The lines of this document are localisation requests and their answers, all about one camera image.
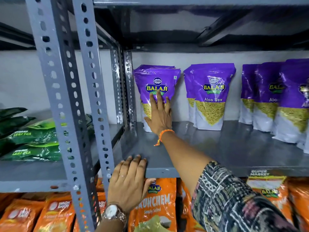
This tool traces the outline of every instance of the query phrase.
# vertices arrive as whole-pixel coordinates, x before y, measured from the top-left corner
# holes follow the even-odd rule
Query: orange thread bracelet
[[[174,130],[172,130],[172,129],[165,129],[165,130],[163,130],[163,131],[160,133],[160,135],[159,135],[159,139],[158,139],[157,144],[155,144],[154,146],[159,146],[159,145],[160,145],[160,142],[162,142],[161,137],[162,137],[162,135],[163,135],[165,132],[167,132],[167,131],[171,131],[171,132],[174,133]]]

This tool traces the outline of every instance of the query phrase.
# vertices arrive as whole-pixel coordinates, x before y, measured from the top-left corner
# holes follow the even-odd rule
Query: person's left hand
[[[131,160],[129,156],[115,167],[109,180],[107,198],[108,205],[116,204],[127,214],[145,198],[150,184],[156,180],[147,179],[144,183],[146,159],[141,160],[141,156],[137,155]]]

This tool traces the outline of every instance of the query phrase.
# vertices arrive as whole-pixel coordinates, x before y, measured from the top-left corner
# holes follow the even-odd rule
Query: wristwatch
[[[103,217],[107,220],[121,220],[124,225],[126,225],[127,222],[126,214],[116,204],[110,204],[107,206],[103,213]]]

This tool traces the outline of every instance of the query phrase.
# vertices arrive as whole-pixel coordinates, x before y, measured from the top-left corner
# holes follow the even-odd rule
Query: black printed shirt
[[[215,161],[199,178],[191,210],[207,232],[298,231],[269,200]]]

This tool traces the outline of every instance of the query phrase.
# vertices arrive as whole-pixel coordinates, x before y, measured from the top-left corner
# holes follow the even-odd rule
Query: white wall
[[[116,110],[112,83],[112,68],[109,51],[100,51],[103,71],[105,96],[107,98],[108,120],[116,124]],[[237,120],[241,93],[242,65],[269,61],[285,61],[289,58],[309,58],[309,51],[273,51],[273,52],[235,52],[235,53],[133,53],[133,67],[141,64],[170,65],[181,71],[191,64],[198,63],[235,63],[236,76],[230,84],[226,101],[225,120]],[[83,103],[86,113],[91,113],[86,78],[80,52],[76,52]],[[140,94],[135,86],[137,118],[141,121]],[[0,109],[8,107],[26,107],[25,114],[33,114],[50,108],[40,61],[35,51],[0,51]],[[172,99],[175,121],[188,120],[188,103],[186,99],[183,76],[176,85]]]
[[[133,53],[133,67],[141,64],[167,65],[180,68],[182,76],[176,85],[176,93],[172,99],[173,120],[188,120],[188,102],[186,99],[186,87],[183,80],[183,70],[191,64],[199,63],[234,63],[236,75],[230,84],[230,91],[226,101],[224,120],[238,120],[240,94],[241,94],[241,72],[243,64],[280,62],[289,58],[309,58],[309,51],[255,51],[255,52],[233,52],[233,53]],[[135,97],[137,107],[137,120],[141,121],[140,94],[135,85]]]

